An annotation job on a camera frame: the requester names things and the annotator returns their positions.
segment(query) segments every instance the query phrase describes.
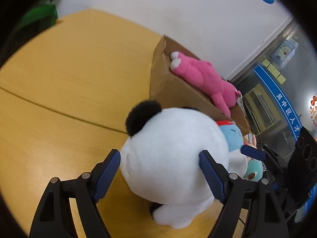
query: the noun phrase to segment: teal plush toy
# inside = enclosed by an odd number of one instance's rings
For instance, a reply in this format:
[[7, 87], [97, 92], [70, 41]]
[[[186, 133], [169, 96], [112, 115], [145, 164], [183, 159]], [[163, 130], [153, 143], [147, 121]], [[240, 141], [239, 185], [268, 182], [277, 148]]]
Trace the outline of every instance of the teal plush toy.
[[263, 177], [263, 165], [262, 162], [251, 158], [248, 162], [248, 169], [243, 179], [250, 181], [260, 181]]
[[[230, 154], [233, 156], [238, 156], [238, 153], [235, 153], [237, 150], [240, 150], [243, 145], [249, 145], [256, 148], [256, 138], [253, 135], [252, 143], [245, 142], [243, 143], [243, 136], [239, 129], [239, 127], [231, 121], [218, 121], [217, 122], [220, 130], [226, 137], [228, 148], [229, 148], [229, 156]], [[237, 160], [238, 164], [244, 164], [242, 158]], [[263, 166], [262, 162], [250, 157], [247, 157], [247, 169], [246, 172], [243, 173], [243, 179], [251, 180], [251, 181], [259, 181], [263, 176]]]

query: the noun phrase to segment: panda plush toy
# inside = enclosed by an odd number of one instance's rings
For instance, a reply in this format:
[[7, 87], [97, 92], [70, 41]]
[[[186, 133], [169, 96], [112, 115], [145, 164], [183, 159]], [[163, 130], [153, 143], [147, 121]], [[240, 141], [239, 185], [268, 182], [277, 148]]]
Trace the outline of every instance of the panda plush toy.
[[166, 108], [155, 101], [134, 107], [126, 119], [128, 139], [121, 149], [121, 172], [136, 195], [154, 202], [151, 215], [159, 225], [188, 226], [214, 200], [199, 167], [208, 150], [217, 163], [240, 177], [246, 172], [216, 122], [195, 109]]

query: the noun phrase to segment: black cable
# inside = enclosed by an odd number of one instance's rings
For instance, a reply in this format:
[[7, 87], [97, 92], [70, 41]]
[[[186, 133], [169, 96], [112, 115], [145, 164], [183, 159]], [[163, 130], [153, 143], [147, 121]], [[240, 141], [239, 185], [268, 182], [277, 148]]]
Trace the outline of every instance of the black cable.
[[250, 125], [250, 130], [251, 130], [252, 134], [254, 134], [254, 135], [258, 138], [258, 140], [259, 140], [259, 147], [261, 147], [261, 144], [263, 144], [263, 143], [261, 142], [261, 140], [260, 140], [260, 138], [259, 138], [259, 135], [253, 130], [252, 125], [251, 125], [251, 122], [250, 122], [248, 116], [246, 116], [246, 119], [248, 120], [248, 123], [249, 123], [249, 125]]
[[241, 218], [239, 218], [239, 220], [243, 223], [243, 225], [245, 225], [245, 222], [243, 222], [243, 220]]

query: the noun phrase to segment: white plush paw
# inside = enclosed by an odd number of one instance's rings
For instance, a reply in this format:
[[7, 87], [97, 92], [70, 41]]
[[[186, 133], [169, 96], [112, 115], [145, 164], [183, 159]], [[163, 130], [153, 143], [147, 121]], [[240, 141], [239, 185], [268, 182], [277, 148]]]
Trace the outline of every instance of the white plush paw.
[[172, 52], [171, 53], [171, 60], [175, 60], [178, 57], [179, 52]]
[[174, 59], [174, 60], [171, 62], [170, 69], [171, 69], [171, 70], [174, 70], [175, 68], [177, 68], [177, 67], [180, 65], [180, 62], [181, 62], [181, 59], [180, 59], [180, 58]]
[[174, 229], [189, 226], [193, 218], [194, 215], [186, 217], [186, 212], [181, 206], [163, 205], [153, 212], [153, 219], [158, 225], [169, 225]]

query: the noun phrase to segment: wooden table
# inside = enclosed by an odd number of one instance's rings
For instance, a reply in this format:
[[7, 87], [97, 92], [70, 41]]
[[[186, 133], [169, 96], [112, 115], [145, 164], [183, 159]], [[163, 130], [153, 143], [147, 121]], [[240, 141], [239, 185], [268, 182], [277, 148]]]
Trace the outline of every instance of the wooden table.
[[[1, 69], [0, 189], [26, 233], [52, 177], [76, 178], [124, 144], [127, 113], [149, 96], [159, 39], [113, 15], [85, 11], [37, 36]], [[206, 238], [222, 207], [214, 202], [181, 230], [158, 226], [149, 202], [129, 190], [120, 171], [97, 206], [113, 238]], [[85, 237], [74, 199], [71, 207]], [[242, 229], [239, 222], [235, 235]]]

